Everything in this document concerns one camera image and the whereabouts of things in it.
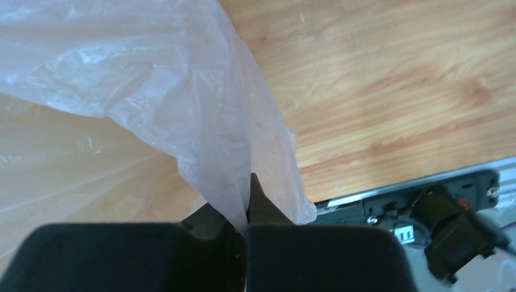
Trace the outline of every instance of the wood grain surface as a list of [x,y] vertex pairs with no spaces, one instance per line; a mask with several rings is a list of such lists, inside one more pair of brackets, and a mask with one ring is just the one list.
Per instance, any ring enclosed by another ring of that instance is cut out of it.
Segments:
[[312,201],[516,154],[516,1],[221,3]]

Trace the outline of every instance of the white plastic bag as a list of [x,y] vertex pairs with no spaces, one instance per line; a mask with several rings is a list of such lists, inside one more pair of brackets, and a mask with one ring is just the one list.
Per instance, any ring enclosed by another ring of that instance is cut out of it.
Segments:
[[[253,56],[217,1],[12,0],[1,2],[0,15],[1,93],[113,119],[141,141],[177,157],[181,176],[240,230],[246,226],[251,172],[288,218],[298,224],[315,219],[287,127]],[[67,153],[67,146],[61,148],[77,139],[75,126],[50,123],[39,135],[41,129],[33,126],[11,122],[1,128],[2,210],[160,155],[135,144],[138,149],[130,157],[110,153],[115,158],[106,169],[106,161],[81,160]],[[85,137],[99,129],[109,136],[97,127],[103,126],[88,128]],[[53,134],[42,136],[46,130]],[[120,139],[128,138],[114,136],[110,142]],[[51,151],[35,146],[48,142]],[[86,140],[80,143],[102,153]],[[72,166],[80,171],[74,173]],[[26,186],[21,185],[24,177]],[[93,200],[91,193],[81,199]],[[74,203],[59,208],[73,212],[80,205]]]

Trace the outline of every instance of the crumpled plastic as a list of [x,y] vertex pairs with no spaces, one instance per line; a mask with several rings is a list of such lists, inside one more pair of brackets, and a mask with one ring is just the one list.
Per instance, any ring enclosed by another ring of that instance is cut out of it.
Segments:
[[[113,127],[93,119],[83,120],[87,125],[24,127],[14,101],[5,97],[2,212],[166,153],[177,158],[180,175],[241,231],[251,172],[288,218],[297,224],[315,219],[296,165],[294,136],[217,1],[2,1],[0,30],[1,93],[75,115],[109,117],[155,149],[131,139],[124,144],[128,136],[109,137]],[[85,138],[99,133],[109,143],[137,149],[123,159],[117,147]],[[68,143],[88,151],[79,151],[79,159]],[[96,159],[99,154],[103,159]],[[68,212],[77,204],[59,209]]]

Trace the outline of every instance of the wooden table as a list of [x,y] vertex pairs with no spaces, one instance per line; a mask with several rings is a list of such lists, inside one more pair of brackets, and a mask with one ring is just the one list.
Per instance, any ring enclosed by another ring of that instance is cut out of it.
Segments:
[[516,154],[514,0],[221,0],[312,201]]

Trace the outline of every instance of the metal bolt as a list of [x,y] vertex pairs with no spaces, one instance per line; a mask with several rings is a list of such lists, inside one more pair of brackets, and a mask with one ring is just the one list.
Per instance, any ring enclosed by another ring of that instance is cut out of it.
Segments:
[[378,222],[378,218],[376,218],[375,216],[369,216],[369,218],[366,221],[368,224],[374,224]]
[[500,196],[500,188],[499,187],[491,187],[489,190],[487,190],[486,195],[489,198],[497,198]]

